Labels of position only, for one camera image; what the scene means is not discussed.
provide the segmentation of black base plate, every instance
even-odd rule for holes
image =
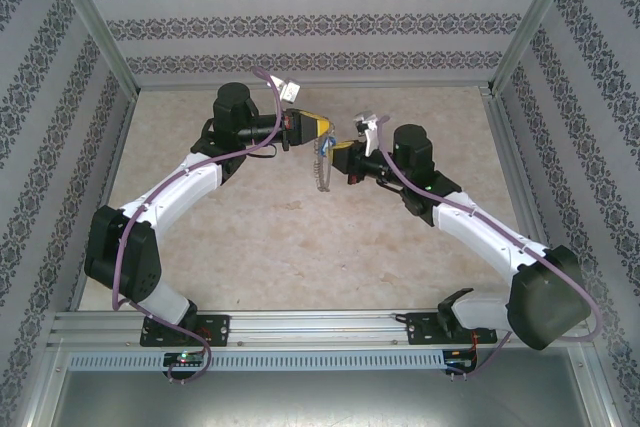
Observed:
[[[407,326],[410,345],[472,344],[472,331],[459,329],[449,337],[438,323],[437,312],[409,312],[396,315],[396,320]],[[495,344],[498,336],[495,330],[475,329],[478,344]]]
[[[193,332],[203,337],[211,347],[226,347],[229,338],[228,315],[198,315]],[[198,347],[200,342],[187,335],[145,317],[140,334],[142,347]]]

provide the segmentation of beige floor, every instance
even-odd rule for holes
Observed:
[[[261,112],[267,90],[252,97]],[[215,92],[143,92],[110,205],[141,195],[175,168],[211,116]],[[437,167],[486,210],[515,217],[476,88],[303,89],[296,107],[330,117],[339,140],[354,114],[389,113],[423,125]],[[224,187],[173,226],[161,246],[163,277],[200,309],[429,308],[462,287],[499,290],[498,275],[456,239],[411,216],[373,181],[316,190],[311,144],[272,160],[248,159]],[[89,281],[81,309],[108,310]]]

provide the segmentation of patterned wall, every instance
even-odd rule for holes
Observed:
[[[486,81],[532,0],[95,0],[138,83]]]
[[[577,252],[624,425],[640,425],[640,0],[554,0],[503,103],[552,245]]]
[[[70,0],[0,0],[0,426],[66,310],[135,99]]]

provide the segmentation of aluminum frame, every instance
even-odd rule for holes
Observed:
[[[520,233],[536,242],[546,243],[544,229],[536,213],[531,186],[527,181],[522,159],[518,155],[502,101],[498,96],[494,96],[488,87],[481,87],[480,95]]]
[[[509,77],[515,70],[522,54],[529,45],[531,38],[538,30],[542,18],[553,3],[553,0],[533,0],[522,18],[513,39],[502,56],[502,60],[491,79],[493,93],[501,92],[509,82]]]
[[[131,97],[140,91],[133,72],[129,68],[107,23],[100,15],[93,0],[72,0],[89,33],[96,41],[120,87]]]
[[[227,347],[216,352],[310,352],[449,350],[468,344],[409,345],[406,327],[395,320],[405,310],[371,311],[240,311],[202,312],[231,317]],[[21,427],[48,427],[63,392],[75,352],[176,352],[180,348],[145,348],[139,344],[143,317],[137,312],[65,312],[55,316],[40,371],[35,379]],[[570,335],[583,335],[583,324]],[[480,345],[491,349],[491,345]],[[515,338],[508,349],[528,348]],[[550,348],[566,348],[580,395],[592,426],[619,427],[620,419],[593,344],[554,342]]]

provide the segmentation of robotic arm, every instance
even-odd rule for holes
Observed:
[[[576,256],[564,246],[549,249],[526,239],[478,207],[459,185],[435,170],[433,144],[422,127],[398,127],[390,156],[411,183],[445,202],[418,195],[392,171],[378,148],[375,115],[364,112],[355,122],[366,141],[342,142],[332,152],[332,164],[347,175],[347,182],[356,184],[365,177],[374,178],[381,187],[399,194],[413,215],[470,247],[510,286],[510,293],[504,295],[463,289],[441,302],[438,323],[449,336],[460,329],[509,330],[528,346],[542,350],[589,316],[590,306],[577,291],[528,252],[543,257],[581,284]],[[516,247],[480,217],[523,245]]]
[[[299,85],[291,80],[271,78],[280,99],[293,103]],[[119,292],[152,315],[190,331],[196,325],[197,307],[162,280],[158,243],[194,203],[224,184],[242,165],[246,155],[198,165],[265,140],[276,124],[275,114],[260,115],[249,88],[240,83],[225,84],[218,90],[213,114],[191,152],[162,182],[121,209],[103,206],[94,214],[85,261],[87,276],[111,288],[125,226],[140,206],[144,206],[124,249]],[[283,112],[283,122],[272,142],[281,144],[287,151],[290,146],[305,144],[325,134],[330,126],[324,117],[289,108]],[[185,175],[168,182],[179,172]],[[151,193],[165,184],[153,202],[148,203]]]
[[[274,93],[277,90],[281,100],[295,101],[297,84],[275,77],[271,80]],[[196,305],[162,280],[158,242],[184,212],[223,185],[246,155],[252,155],[239,152],[268,139],[280,143],[286,151],[290,146],[325,138],[319,152],[347,175],[349,184],[374,178],[381,187],[400,195],[411,214],[458,238],[498,271],[510,292],[488,294],[468,288],[449,296],[438,305],[437,323],[442,335],[457,338],[460,332],[477,328],[510,330],[530,347],[541,350],[588,317],[590,305],[584,295],[574,290],[579,286],[572,288],[545,265],[550,263],[560,271],[559,275],[566,274],[569,282],[579,285],[576,256],[566,247],[549,249],[526,239],[478,207],[459,185],[435,169],[433,145],[422,127],[407,124],[396,129],[393,152],[387,154],[380,150],[378,119],[366,112],[355,119],[358,132],[366,140],[342,142],[330,148],[332,125],[328,119],[289,108],[274,133],[276,116],[261,115],[249,89],[239,83],[225,84],[218,90],[213,113],[191,152],[167,178],[121,209],[101,207],[92,220],[85,273],[112,288],[120,251],[123,257],[119,292],[147,312],[148,320],[158,326],[166,324],[155,322],[152,317],[177,326],[179,329],[175,330],[182,333],[198,329]],[[231,153],[238,155],[210,162]],[[399,170],[394,171],[388,160]],[[408,188],[407,179],[413,189]],[[414,191],[416,187],[436,194],[440,200],[419,195]],[[121,247],[128,224],[131,230],[126,246]],[[505,234],[517,238],[520,245],[513,245]],[[193,345],[188,341],[182,337],[179,345]]]

